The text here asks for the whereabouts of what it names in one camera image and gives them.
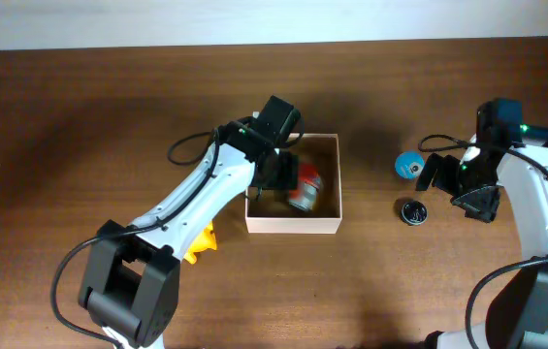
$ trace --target white wall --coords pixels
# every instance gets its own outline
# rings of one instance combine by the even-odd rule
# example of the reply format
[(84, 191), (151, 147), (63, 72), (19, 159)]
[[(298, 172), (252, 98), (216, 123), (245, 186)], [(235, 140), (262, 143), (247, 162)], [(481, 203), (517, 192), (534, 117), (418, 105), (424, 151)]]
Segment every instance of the white wall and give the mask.
[(548, 0), (0, 0), (0, 49), (548, 35)]

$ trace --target open cardboard box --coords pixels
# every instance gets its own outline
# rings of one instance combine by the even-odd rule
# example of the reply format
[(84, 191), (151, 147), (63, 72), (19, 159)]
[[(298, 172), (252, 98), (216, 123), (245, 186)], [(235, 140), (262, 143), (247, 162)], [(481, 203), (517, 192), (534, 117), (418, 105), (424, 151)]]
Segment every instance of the open cardboard box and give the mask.
[[(291, 134), (289, 139), (297, 138)], [(338, 135), (304, 134), (290, 151), (300, 163), (314, 165), (322, 188), (312, 211), (303, 212), (287, 203), (285, 193), (263, 191), (258, 201), (245, 200), (245, 223), (250, 233), (334, 234), (342, 220), (342, 194)], [(246, 194), (253, 198), (256, 189)]]

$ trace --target blue round object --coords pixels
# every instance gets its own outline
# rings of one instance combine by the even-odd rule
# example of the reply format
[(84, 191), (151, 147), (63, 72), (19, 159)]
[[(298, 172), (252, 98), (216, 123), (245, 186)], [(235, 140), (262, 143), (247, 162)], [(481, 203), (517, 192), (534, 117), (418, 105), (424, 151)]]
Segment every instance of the blue round object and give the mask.
[(394, 169), (401, 177), (413, 179), (420, 175), (422, 168), (425, 167), (425, 160), (420, 154), (414, 151), (406, 151), (399, 155), (394, 163)]

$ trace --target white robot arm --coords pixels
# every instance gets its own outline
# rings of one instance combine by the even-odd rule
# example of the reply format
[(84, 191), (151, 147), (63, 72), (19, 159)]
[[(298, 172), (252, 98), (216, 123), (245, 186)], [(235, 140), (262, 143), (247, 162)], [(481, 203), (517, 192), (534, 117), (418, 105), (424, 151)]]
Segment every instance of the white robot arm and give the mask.
[[(547, 258), (548, 175), (533, 162), (548, 173), (548, 129), (523, 124), (518, 102), (497, 99), (479, 108), (477, 134), (471, 141), (455, 142), (467, 147), (462, 160), (431, 155), (418, 189), (426, 190), (435, 178), (433, 186), (453, 195), (453, 205), (465, 209), (467, 217), (491, 222), (498, 208), (499, 187), (503, 187), (512, 205), (524, 260)], [(471, 143), (481, 148), (466, 145)], [(510, 149), (509, 153), (500, 148)], [(494, 299), (486, 322), (468, 330), (471, 333), (432, 333), (425, 346), (475, 349), (469, 340), (472, 335), (476, 346), (483, 349), (548, 349), (548, 263), (523, 268)]]
[[(298, 121), (300, 136), (288, 143)], [(303, 128), (299, 112), (272, 96), (258, 117), (215, 129), (213, 143), (200, 164), (159, 205), (127, 227), (108, 221), (95, 238), (81, 243), (65, 257), (51, 285), (56, 318), (74, 331), (106, 340), (120, 349), (162, 349), (161, 334), (177, 308), (180, 263), (188, 248), (217, 212), (247, 187), (296, 188), (297, 156), (281, 149), (296, 143)], [(86, 246), (91, 246), (91, 251), (78, 301), (106, 335), (69, 322), (57, 306), (60, 275)], [(124, 264), (135, 260), (145, 263), (142, 274)]]

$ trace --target yellow toy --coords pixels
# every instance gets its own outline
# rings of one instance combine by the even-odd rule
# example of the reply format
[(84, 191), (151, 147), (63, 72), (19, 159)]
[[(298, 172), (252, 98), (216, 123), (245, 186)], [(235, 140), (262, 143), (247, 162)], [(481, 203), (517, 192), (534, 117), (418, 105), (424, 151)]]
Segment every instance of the yellow toy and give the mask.
[(210, 222), (203, 232), (198, 235), (194, 242), (192, 242), (192, 245), (189, 246), (187, 253), (185, 253), (185, 257), (183, 258), (190, 264), (194, 264), (198, 260), (194, 253), (203, 252), (207, 249), (217, 251), (217, 241), (215, 241), (215, 233), (213, 232), (213, 222)]

